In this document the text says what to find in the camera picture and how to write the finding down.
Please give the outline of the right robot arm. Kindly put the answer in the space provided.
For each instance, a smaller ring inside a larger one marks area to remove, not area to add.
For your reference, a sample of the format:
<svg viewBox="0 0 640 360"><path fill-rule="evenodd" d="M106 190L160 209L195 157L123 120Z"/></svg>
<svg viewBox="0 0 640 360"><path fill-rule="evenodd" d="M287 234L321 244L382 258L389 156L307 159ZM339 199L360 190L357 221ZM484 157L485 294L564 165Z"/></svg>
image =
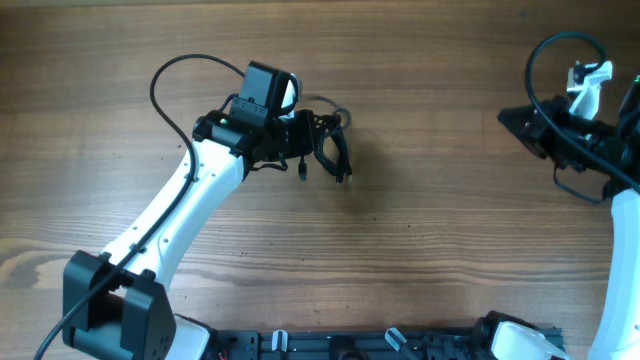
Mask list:
<svg viewBox="0 0 640 360"><path fill-rule="evenodd" d="M563 329L575 359L587 357L605 306L613 253L608 204L556 189L548 166L525 153L496 112L466 111L458 124L472 146L457 206L459 266L471 284L450 307L465 321L489 310Z"/></svg>

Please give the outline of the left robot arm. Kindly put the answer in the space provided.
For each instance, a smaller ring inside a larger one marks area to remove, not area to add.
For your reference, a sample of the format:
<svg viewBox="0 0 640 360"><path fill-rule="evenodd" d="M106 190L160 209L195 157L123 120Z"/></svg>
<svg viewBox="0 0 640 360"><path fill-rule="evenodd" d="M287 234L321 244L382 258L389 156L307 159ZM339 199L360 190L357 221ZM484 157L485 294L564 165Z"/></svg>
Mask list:
<svg viewBox="0 0 640 360"><path fill-rule="evenodd" d="M182 163L133 224L97 255L77 251L63 272L63 317L52 330L97 359L214 359L218 334L175 313L168 291L213 212L264 168L311 154L313 115L299 111L292 73L251 62L239 92L182 138Z"/></svg>

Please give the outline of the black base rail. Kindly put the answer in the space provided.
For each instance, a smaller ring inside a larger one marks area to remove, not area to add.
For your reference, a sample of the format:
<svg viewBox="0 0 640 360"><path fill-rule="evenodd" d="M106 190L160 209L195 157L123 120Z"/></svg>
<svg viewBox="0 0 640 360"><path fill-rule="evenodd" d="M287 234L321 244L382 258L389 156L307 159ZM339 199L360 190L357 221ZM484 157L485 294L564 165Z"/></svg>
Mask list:
<svg viewBox="0 0 640 360"><path fill-rule="evenodd" d="M472 328L432 331L351 332L218 332L203 356L210 360L395 360L395 359L524 359L500 351L491 339Z"/></svg>

